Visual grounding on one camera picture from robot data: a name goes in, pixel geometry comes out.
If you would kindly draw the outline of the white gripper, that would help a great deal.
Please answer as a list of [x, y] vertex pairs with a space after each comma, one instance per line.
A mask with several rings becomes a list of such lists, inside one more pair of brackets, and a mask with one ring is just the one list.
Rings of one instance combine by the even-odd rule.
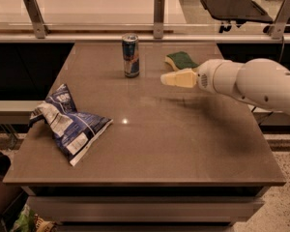
[[242, 63], [223, 59], [211, 59], [197, 68], [168, 72], [160, 77], [163, 85], [192, 88], [198, 83], [201, 90], [225, 96], [240, 96], [236, 85]]

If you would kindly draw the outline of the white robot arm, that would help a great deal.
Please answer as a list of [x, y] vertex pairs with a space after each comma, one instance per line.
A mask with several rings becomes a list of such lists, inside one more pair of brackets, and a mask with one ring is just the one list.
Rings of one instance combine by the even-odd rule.
[[246, 63], [211, 59], [196, 70], [165, 73], [160, 81], [185, 88], [197, 85], [203, 91], [290, 116], [290, 71], [270, 59]]

